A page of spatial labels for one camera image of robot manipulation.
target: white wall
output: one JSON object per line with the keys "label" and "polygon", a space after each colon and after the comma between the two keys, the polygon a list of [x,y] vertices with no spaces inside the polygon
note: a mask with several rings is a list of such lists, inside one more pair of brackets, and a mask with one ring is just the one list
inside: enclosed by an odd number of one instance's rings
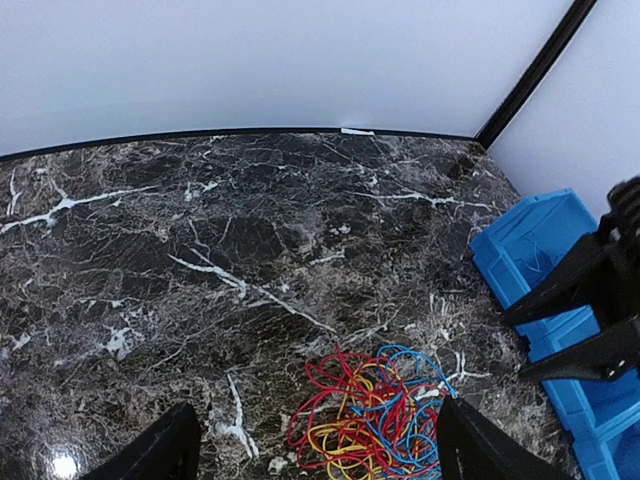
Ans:
{"label": "white wall", "polygon": [[640,173],[640,2],[598,2],[490,153],[525,195],[572,187],[595,215]]}
{"label": "white wall", "polygon": [[144,133],[473,136],[571,0],[3,0],[0,155]]}

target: marble countertop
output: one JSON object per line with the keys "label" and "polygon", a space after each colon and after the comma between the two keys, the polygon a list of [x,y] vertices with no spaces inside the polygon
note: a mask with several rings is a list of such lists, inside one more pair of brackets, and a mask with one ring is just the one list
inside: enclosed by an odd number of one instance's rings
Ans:
{"label": "marble countertop", "polygon": [[[418,137],[185,138],[0,164],[0,478],[75,478],[180,401],[204,432],[199,478],[301,478],[283,429],[312,392],[305,362],[335,342],[423,351],[578,475],[471,261],[470,239],[517,199],[478,144]],[[255,450],[225,433],[236,403]]]}

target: blue box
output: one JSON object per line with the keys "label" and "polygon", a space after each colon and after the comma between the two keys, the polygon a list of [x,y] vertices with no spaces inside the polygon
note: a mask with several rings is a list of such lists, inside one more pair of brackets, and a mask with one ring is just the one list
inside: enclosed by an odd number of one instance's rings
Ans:
{"label": "blue box", "polygon": [[[597,222],[570,190],[519,202],[471,242],[474,262],[504,308],[538,285]],[[596,335],[590,307],[516,327],[532,362]],[[612,383],[543,382],[589,480],[640,479],[640,380],[633,369]]]}

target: rubber band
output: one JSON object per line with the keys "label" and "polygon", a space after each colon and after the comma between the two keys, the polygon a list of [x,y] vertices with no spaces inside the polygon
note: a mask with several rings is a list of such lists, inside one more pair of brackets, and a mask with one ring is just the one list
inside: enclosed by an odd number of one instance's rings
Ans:
{"label": "rubber band", "polygon": [[[331,480],[440,479],[436,422],[442,401],[422,394],[458,394],[438,366],[402,345],[385,345],[375,357],[343,353],[339,346],[336,350],[305,366],[309,381],[320,391],[288,426],[298,465],[326,468]],[[413,368],[405,378],[400,372],[407,367]],[[337,414],[320,423],[320,407],[326,408],[331,399],[340,400]],[[302,414],[309,415],[306,425]],[[304,433],[295,440],[294,430],[300,429]]]}

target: blue plastic bin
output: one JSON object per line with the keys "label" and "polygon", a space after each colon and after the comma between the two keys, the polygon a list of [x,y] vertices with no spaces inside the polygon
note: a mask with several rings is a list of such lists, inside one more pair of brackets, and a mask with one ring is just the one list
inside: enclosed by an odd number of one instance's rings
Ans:
{"label": "blue plastic bin", "polygon": [[[473,242],[474,262],[503,307],[542,281],[597,222],[572,190],[526,198]],[[590,307],[516,327],[538,361],[599,332]],[[552,380],[543,386],[589,480],[640,479],[640,380]]]}

